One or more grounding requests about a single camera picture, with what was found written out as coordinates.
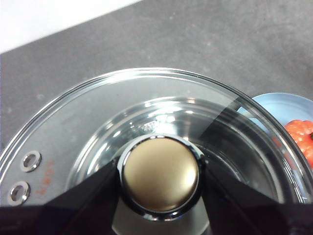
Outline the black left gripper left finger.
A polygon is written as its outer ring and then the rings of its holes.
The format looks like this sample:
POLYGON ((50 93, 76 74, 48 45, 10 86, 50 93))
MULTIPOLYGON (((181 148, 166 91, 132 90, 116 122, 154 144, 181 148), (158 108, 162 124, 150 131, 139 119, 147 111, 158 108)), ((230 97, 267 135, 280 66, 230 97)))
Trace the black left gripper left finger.
POLYGON ((106 235, 119 199, 117 162, 112 160, 80 184, 35 206, 2 207, 2 235, 106 235))

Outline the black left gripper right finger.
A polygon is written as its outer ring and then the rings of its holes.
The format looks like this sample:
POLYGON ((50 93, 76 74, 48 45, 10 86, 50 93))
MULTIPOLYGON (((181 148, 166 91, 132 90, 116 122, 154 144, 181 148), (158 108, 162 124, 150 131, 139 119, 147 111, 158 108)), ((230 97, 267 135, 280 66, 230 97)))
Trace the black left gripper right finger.
POLYGON ((202 199, 215 235, 311 235, 311 204, 278 203, 201 159, 202 199))

